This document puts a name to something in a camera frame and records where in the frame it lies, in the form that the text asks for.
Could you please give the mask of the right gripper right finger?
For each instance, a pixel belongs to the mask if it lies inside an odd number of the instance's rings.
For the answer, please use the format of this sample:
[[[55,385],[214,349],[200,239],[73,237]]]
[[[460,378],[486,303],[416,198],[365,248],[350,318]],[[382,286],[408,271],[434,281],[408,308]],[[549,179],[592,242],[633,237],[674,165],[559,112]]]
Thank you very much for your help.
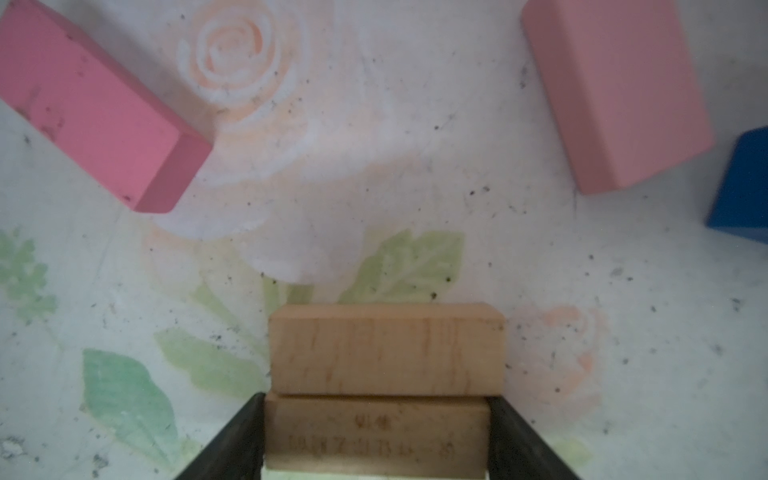
[[[579,480],[504,397],[487,397],[486,401],[490,408],[490,480]]]

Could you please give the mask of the hot pink rectangular block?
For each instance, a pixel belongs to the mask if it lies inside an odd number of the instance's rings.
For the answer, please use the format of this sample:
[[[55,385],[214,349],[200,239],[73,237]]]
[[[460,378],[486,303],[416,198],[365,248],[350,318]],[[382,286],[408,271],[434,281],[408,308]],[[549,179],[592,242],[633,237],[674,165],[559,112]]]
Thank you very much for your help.
[[[1,16],[1,98],[118,200],[178,203],[213,145],[88,34],[40,1]]]

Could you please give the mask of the natural wood block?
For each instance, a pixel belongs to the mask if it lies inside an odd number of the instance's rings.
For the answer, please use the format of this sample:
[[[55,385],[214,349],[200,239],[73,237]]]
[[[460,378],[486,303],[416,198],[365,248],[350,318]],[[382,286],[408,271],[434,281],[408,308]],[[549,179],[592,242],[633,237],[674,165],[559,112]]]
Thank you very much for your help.
[[[483,479],[490,408],[481,397],[265,398],[272,470]]]
[[[284,395],[497,396],[505,318],[470,304],[284,305],[268,320]]]

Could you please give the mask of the light pink rectangular block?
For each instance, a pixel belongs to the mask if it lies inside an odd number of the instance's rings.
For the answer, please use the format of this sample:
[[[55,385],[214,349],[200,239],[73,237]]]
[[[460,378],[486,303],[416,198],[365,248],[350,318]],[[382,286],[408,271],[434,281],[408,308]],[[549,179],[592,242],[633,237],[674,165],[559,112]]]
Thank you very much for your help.
[[[529,1],[521,21],[582,194],[627,188],[714,146],[674,2]]]

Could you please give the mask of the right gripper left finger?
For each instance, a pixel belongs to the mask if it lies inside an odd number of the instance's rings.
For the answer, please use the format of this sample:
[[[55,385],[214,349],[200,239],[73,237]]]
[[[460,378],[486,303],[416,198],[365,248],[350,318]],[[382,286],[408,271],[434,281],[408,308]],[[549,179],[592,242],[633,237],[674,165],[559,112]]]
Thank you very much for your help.
[[[264,466],[265,396],[255,394],[176,480],[259,480]]]

